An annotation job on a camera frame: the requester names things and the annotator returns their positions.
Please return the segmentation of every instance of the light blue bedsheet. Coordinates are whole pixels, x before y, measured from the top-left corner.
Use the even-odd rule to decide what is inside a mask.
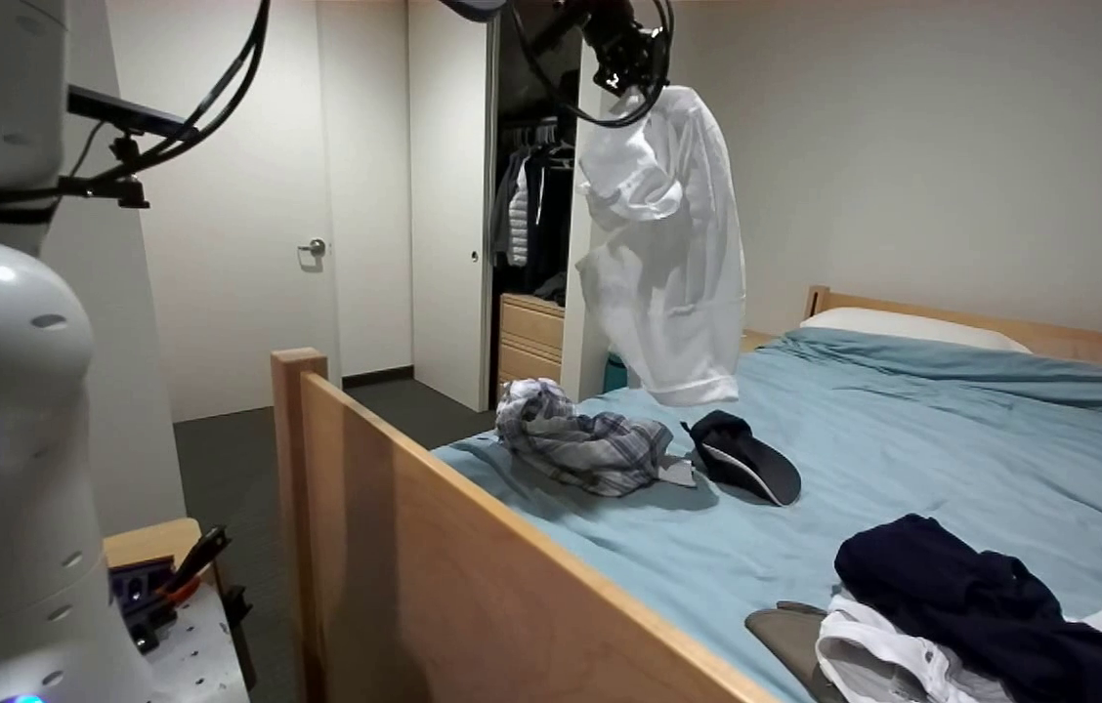
[[[496,439],[439,459],[787,698],[806,692],[748,634],[748,613],[825,606],[836,548],[908,511],[1023,559],[1066,617],[1102,606],[1102,369],[809,328],[748,356],[739,376],[744,397],[724,412],[801,470],[792,508],[714,485],[589,501],[511,472]],[[709,416],[642,391],[577,412],[667,425]]]

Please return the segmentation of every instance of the bed footboard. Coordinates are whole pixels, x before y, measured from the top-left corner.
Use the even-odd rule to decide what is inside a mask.
[[[417,442],[272,356],[310,703],[770,698]]]

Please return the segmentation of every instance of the door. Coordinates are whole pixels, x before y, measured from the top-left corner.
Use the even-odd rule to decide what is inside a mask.
[[[485,412],[494,35],[443,0],[410,0],[416,376]]]
[[[111,0],[120,99],[186,114],[258,0]],[[317,0],[272,0],[262,73],[195,151],[145,176],[172,418],[268,408],[268,349],[337,360]]]

